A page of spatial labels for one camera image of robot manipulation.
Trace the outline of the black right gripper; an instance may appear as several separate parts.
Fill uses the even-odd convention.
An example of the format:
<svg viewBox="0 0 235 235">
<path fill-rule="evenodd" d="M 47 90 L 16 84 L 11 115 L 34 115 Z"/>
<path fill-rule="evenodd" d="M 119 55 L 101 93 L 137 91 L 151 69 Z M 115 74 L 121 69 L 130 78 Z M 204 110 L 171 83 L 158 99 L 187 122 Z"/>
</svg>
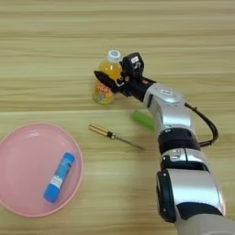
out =
<svg viewBox="0 0 235 235">
<path fill-rule="evenodd" d="M 141 77 L 139 79 L 126 76 L 123 80 L 121 76 L 117 80 L 111 79 L 106 73 L 94 71 L 95 77 L 103 85 L 107 86 L 113 93 L 121 93 L 124 96 L 133 96 L 139 101 L 143 101 L 148 88 L 155 84 L 155 81 Z"/>
</svg>

